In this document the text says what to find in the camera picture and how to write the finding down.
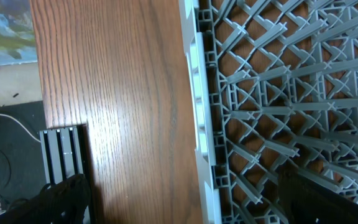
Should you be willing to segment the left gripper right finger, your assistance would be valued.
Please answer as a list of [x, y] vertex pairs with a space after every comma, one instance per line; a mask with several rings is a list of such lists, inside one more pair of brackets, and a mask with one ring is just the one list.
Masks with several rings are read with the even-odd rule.
[[358, 223], [358, 204], [292, 170], [281, 171], [278, 197], [289, 223]]

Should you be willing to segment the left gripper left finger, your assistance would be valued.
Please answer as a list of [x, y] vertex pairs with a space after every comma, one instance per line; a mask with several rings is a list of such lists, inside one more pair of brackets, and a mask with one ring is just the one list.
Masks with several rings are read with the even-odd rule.
[[91, 201], [91, 190], [83, 174], [41, 190], [34, 198], [0, 215], [0, 224], [74, 223], [85, 220]]

